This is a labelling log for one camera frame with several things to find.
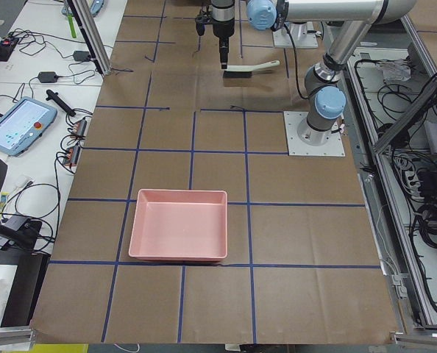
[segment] white table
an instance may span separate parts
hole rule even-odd
[[[13,95],[19,85],[0,83],[0,94]],[[34,179],[34,183],[55,184],[54,159],[55,153],[60,151],[61,139],[68,135],[68,125],[65,123],[65,112],[61,110],[53,101],[45,101],[46,90],[58,92],[59,96],[70,106],[83,108],[93,111],[96,106],[97,96],[100,87],[93,86],[67,86],[67,85],[35,85],[34,97],[39,101],[44,101],[48,105],[57,108],[58,114],[54,123],[47,128],[42,137],[37,139],[27,151],[17,157],[8,157],[5,153],[0,152],[0,159],[8,164],[7,177],[4,181],[3,191],[11,192],[15,188],[15,181],[20,175],[26,175]],[[0,113],[4,113],[13,106],[11,99],[0,98]],[[83,114],[77,114],[73,119],[79,120]],[[58,168],[60,180],[60,192],[62,201],[60,203],[62,214],[65,207],[66,199],[70,191],[73,176],[62,168]],[[50,187],[34,187],[24,192],[18,206],[20,211],[32,216],[39,216],[51,210],[57,204],[57,194]],[[12,213],[13,206],[5,210]],[[53,212],[46,220],[53,226],[57,223],[57,212]],[[49,229],[44,226],[41,230],[42,235],[49,235]],[[37,247],[45,242],[39,240]]]
[[[42,32],[62,38],[71,38],[68,22],[61,14],[61,5],[52,0],[29,0],[24,6],[21,14],[15,21],[12,30],[21,28],[33,32]],[[95,22],[99,33],[106,46],[112,47],[116,41],[118,28],[124,14],[127,0],[107,0]],[[84,41],[75,22],[77,29],[77,39]],[[68,42],[56,38],[46,37],[46,40],[53,43],[64,55],[73,54],[75,50],[88,50],[85,43]],[[107,47],[110,56],[112,49]],[[34,57],[22,54],[18,47],[13,52],[10,61],[0,63],[0,94],[14,96],[21,83],[28,83],[32,77],[38,75],[40,71],[55,71],[59,76],[69,76],[68,64],[74,63],[73,60],[62,59],[61,56],[48,46]],[[73,70],[80,72],[85,69],[94,69],[93,63],[83,63],[75,65]],[[15,181],[20,175],[26,175],[34,179],[34,183],[55,184],[54,159],[57,151],[60,150],[61,139],[68,135],[67,124],[65,123],[65,112],[63,112],[53,101],[45,101],[46,90],[50,89],[58,92],[62,98],[72,108],[82,108],[93,112],[96,106],[97,97],[101,90],[102,77],[96,74],[86,80],[81,85],[75,85],[72,79],[59,79],[54,84],[40,84],[38,80],[32,80],[34,98],[55,107],[58,111],[54,123],[44,132],[43,136],[37,139],[27,151],[17,157],[8,157],[0,152],[0,158],[8,164],[7,177],[4,181],[2,191],[11,192],[15,189]],[[26,87],[25,96],[30,96],[30,90]],[[0,98],[0,113],[7,112],[14,104],[9,98]],[[79,120],[83,114],[78,114],[73,120]],[[61,193],[60,218],[65,209],[66,199],[71,188],[73,175],[58,168],[59,188]],[[53,188],[35,187],[24,192],[18,207],[19,210],[27,215],[39,216],[50,211],[57,203],[57,194]],[[12,213],[13,204],[5,210]],[[57,211],[44,218],[53,228],[57,224]],[[50,235],[50,230],[43,225],[41,235]],[[39,249],[45,245],[44,240],[38,240],[35,248]],[[51,246],[44,249],[51,253]],[[5,278],[12,283],[16,266],[0,267],[5,272]],[[26,344],[18,347],[28,349]]]
[[[110,56],[112,47],[116,41],[118,28],[120,27],[122,15],[127,0],[107,0],[99,14],[94,18],[96,26],[105,45],[107,54]],[[61,38],[78,40],[84,42],[83,37],[74,21],[74,26],[77,30],[77,38],[71,37],[71,32],[68,26],[68,20],[61,13],[62,5],[60,3],[49,0],[34,0],[28,1],[21,11],[21,14],[13,24],[11,30],[25,29],[32,32],[40,32],[47,35],[55,35]],[[87,51],[88,47],[85,43],[75,43],[66,40],[60,40],[45,36],[45,40],[52,43],[63,54],[63,56],[72,55],[74,51]],[[72,73],[68,70],[68,65],[75,63],[73,58],[63,59],[55,49],[47,45],[40,53],[31,57],[19,51],[21,46],[16,46],[10,60],[7,63],[0,63],[0,82],[6,83],[22,83],[28,82],[33,77],[36,77],[41,71],[55,71],[59,76],[69,76]],[[33,53],[40,48],[37,44],[32,44],[25,49],[29,53]],[[94,70],[93,63],[81,63],[73,65],[72,70],[79,73],[84,70]],[[78,81],[85,76],[78,76]],[[38,80],[32,80],[32,83],[37,83]],[[60,79],[58,85],[73,85],[72,79]],[[102,85],[102,77],[100,74],[87,79],[82,85]]]

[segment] white brush handle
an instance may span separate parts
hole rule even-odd
[[[257,70],[263,70],[265,68],[273,68],[274,66],[279,66],[279,60],[269,61],[267,63],[258,65],[228,65],[227,71],[231,72],[253,72]]]

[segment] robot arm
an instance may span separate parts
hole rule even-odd
[[[333,123],[342,114],[346,98],[335,86],[348,59],[372,24],[395,21],[416,0],[247,0],[246,13],[256,29],[280,29],[286,21],[345,21],[320,63],[305,76],[310,112],[297,129],[312,146],[326,143]]]
[[[315,67],[317,76],[329,82],[338,79],[338,72],[372,24],[401,18],[416,0],[246,0],[246,3],[249,22],[259,30],[276,31],[285,22],[346,21],[341,34]]]
[[[222,69],[227,69],[229,38],[235,33],[235,0],[212,0],[212,10],[201,9],[196,17],[196,30],[203,35],[205,25],[211,24],[213,34],[218,38],[218,50]]]

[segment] metal mounting plate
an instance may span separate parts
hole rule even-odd
[[[297,127],[307,118],[307,112],[284,112],[285,134],[289,156],[318,156],[318,157],[345,157],[343,141],[339,133],[331,134],[330,139],[323,146],[310,146],[297,135]]]
[[[313,24],[311,22],[307,23],[307,31],[313,31]],[[292,42],[285,29],[272,32],[272,37],[274,38],[275,48],[292,48]],[[306,35],[300,40],[294,38],[294,42],[296,48],[299,49],[315,49],[319,47],[315,35]]]

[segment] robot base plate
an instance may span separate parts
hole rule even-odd
[[[307,112],[284,112],[289,156],[345,157],[343,141],[339,133],[331,134],[330,139],[323,146],[311,146],[300,139],[297,127],[307,118],[307,114]],[[332,130],[337,128],[338,125],[335,123]]]

